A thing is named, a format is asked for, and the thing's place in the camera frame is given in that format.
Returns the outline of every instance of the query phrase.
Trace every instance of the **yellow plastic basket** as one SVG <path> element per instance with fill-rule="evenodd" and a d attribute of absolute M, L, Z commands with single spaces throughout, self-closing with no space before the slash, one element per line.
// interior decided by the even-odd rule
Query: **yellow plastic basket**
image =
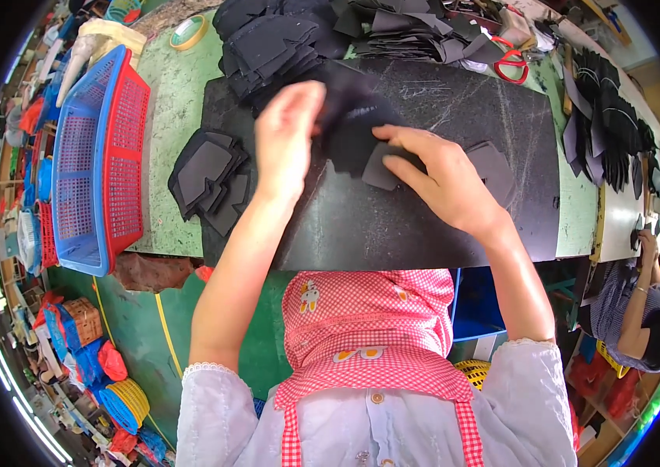
<path fill-rule="evenodd" d="M 108 385 L 107 388 L 114 392 L 127 405 L 132 415 L 135 416 L 138 425 L 142 425 L 143 419 L 146 418 L 150 411 L 150 405 L 148 404 L 148 398 L 145 397 L 145 393 L 138 386 L 138 383 L 130 378 L 126 378 Z"/>
<path fill-rule="evenodd" d="M 604 358 L 605 360 L 608 361 L 608 363 L 610 364 L 610 366 L 612 366 L 612 368 L 615 370 L 615 373 L 618 375 L 618 379 L 621 379 L 621 378 L 623 378 L 624 376 L 626 376 L 626 373 L 628 373 L 628 370 L 631 369 L 630 367 L 623 366 L 623 365 L 619 365 L 618 362 L 616 362 L 616 361 L 615 361 L 615 360 L 614 360 L 614 359 L 608 354 L 608 350 L 607 350 L 607 348 L 605 347 L 605 342 L 603 342 L 603 341 L 597 341 L 597 352 L 599 352 L 600 355 L 603 356 L 603 358 Z"/>
<path fill-rule="evenodd" d="M 482 390 L 483 381 L 491 368 L 491 363 L 481 360 L 464 360 L 456 363 L 455 368 L 465 373 L 467 380 L 479 391 Z"/>

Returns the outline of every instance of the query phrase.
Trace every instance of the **white shirt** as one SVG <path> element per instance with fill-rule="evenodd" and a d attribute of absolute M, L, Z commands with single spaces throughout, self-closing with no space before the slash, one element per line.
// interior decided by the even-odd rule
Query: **white shirt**
<path fill-rule="evenodd" d="M 220 365 L 185 371 L 176 465 L 280 465 L 275 389 L 257 420 L 249 387 Z M 379 404 L 372 395 L 383 396 Z M 577 465 L 561 354 L 550 342 L 504 343 L 472 401 L 486 466 Z M 298 402 L 302 465 L 465 466 L 455 405 L 419 392 L 332 388 Z M 361 463 L 359 454 L 368 453 Z"/>

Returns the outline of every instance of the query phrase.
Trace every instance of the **scissors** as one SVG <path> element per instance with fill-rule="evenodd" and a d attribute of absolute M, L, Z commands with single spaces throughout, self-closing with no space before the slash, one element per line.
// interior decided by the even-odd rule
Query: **scissors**
<path fill-rule="evenodd" d="M 527 62 L 524 60 L 524 57 L 522 56 L 522 52 L 515 50 L 514 44 L 507 41 L 506 39 L 502 39 L 501 37 L 493 36 L 491 40 L 493 40 L 493 42 L 500 42 L 511 49 L 506 51 L 506 53 L 504 54 L 503 58 L 501 58 L 501 60 L 493 64 L 493 70 L 496 72 L 496 74 L 501 79 L 509 81 L 510 83 L 515 83 L 515 84 L 524 83 L 524 81 L 527 80 L 527 75 L 530 73 L 530 68 L 527 66 Z M 517 60 L 508 60 L 511 57 L 516 57 Z M 501 71 L 501 67 L 503 66 L 522 67 L 522 76 L 520 76 L 518 79 L 509 78 Z"/>

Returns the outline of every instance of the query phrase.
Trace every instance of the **lace trim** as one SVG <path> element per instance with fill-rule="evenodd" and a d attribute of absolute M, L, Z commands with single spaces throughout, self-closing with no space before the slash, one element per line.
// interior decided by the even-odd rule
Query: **lace trim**
<path fill-rule="evenodd" d="M 523 345 L 531 345 L 531 346 L 536 345 L 538 347 L 544 348 L 545 350 L 559 350 L 559 346 L 551 341 L 533 341 L 532 339 L 529 339 L 527 337 L 522 337 L 521 339 L 517 339 L 516 341 L 504 342 L 501 346 L 499 346 L 499 348 L 496 349 L 496 352 L 498 352 L 503 348 L 521 347 Z"/>
<path fill-rule="evenodd" d="M 189 375 L 193 374 L 195 371 L 203 371 L 203 370 L 217 371 L 219 373 L 232 374 L 235 377 L 239 377 L 238 374 L 234 373 L 233 371 L 221 365 L 220 363 L 198 362 L 198 363 L 193 363 L 192 365 L 188 366 L 185 369 L 185 372 L 182 375 L 182 384 L 185 383 L 185 380 Z"/>

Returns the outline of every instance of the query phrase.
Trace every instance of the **hand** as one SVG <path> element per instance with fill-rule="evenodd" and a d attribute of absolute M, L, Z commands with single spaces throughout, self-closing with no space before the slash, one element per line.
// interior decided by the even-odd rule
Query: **hand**
<path fill-rule="evenodd" d="M 325 101 L 317 81 L 282 89 L 254 126 L 257 146 L 257 193 L 270 199 L 298 201 L 309 170 L 311 134 Z"/>
<path fill-rule="evenodd" d="M 395 155 L 384 156 L 384 166 L 407 183 L 440 219 L 482 241 L 505 210 L 485 188 L 459 144 L 424 130 L 385 125 L 374 136 L 418 154 L 428 175 Z"/>
<path fill-rule="evenodd" d="M 639 239 L 642 242 L 642 267 L 654 267 L 660 256 L 656 238 L 652 235 L 651 230 L 644 229 L 639 232 Z"/>

